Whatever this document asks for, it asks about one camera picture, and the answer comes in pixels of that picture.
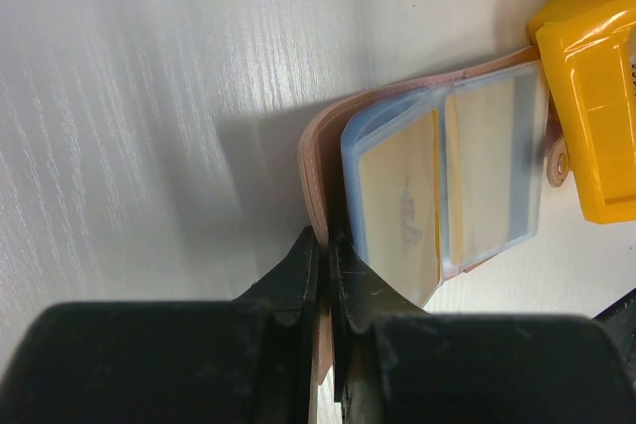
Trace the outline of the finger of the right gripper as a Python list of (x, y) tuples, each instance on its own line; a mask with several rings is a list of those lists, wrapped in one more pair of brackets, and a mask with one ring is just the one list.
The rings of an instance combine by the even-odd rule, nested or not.
[(635, 328), (635, 294), (633, 289), (604, 311), (594, 320), (610, 330), (633, 330)]

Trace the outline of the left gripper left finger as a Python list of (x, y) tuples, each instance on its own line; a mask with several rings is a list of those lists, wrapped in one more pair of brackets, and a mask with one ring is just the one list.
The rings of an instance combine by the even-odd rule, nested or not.
[(46, 309), (9, 364), (13, 423), (312, 423), (319, 246), (229, 301)]

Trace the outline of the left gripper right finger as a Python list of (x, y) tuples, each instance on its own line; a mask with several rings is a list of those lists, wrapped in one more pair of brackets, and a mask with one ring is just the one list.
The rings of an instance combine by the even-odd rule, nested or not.
[(635, 328), (574, 315), (439, 315), (345, 236), (329, 247), (334, 397), (347, 423), (631, 423)]

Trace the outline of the gold credit card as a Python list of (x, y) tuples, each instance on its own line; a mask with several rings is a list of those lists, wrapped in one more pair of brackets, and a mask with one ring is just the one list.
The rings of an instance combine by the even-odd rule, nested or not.
[(457, 87), (446, 97), (452, 264), (468, 268), (536, 234), (547, 100), (536, 71)]
[(420, 307), (441, 280), (437, 118), (429, 112), (365, 152), (359, 163), (368, 265)]

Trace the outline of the tan leather card holder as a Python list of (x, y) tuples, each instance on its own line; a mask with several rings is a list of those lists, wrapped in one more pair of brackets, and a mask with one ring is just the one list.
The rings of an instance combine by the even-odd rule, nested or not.
[[(465, 269), (452, 264), (449, 254), (444, 123), (445, 100), (455, 88), (530, 71), (536, 71), (541, 75), (548, 97), (546, 127), (540, 152), (543, 162), (542, 191), (550, 92), (541, 65), (540, 53), (535, 47), (523, 48), (482, 65), (416, 77), (363, 91), (328, 106), (315, 116), (299, 141), (298, 159), (305, 203), (316, 238), (327, 252), (328, 273), (329, 247), (331, 242), (339, 236), (347, 237), (357, 255), (368, 265), (359, 174), (362, 155), (429, 112), (434, 112), (437, 118), (436, 197), (441, 280), (424, 305), (444, 282), (531, 239), (532, 237)], [(417, 307), (423, 310), (424, 305)]]

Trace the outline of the yellow plastic bin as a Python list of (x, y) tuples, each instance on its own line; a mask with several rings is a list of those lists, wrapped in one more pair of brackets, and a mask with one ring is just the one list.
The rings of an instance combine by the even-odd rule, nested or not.
[(549, 183), (575, 179), (583, 217), (635, 217), (635, 0), (549, 0), (531, 19), (558, 124)]

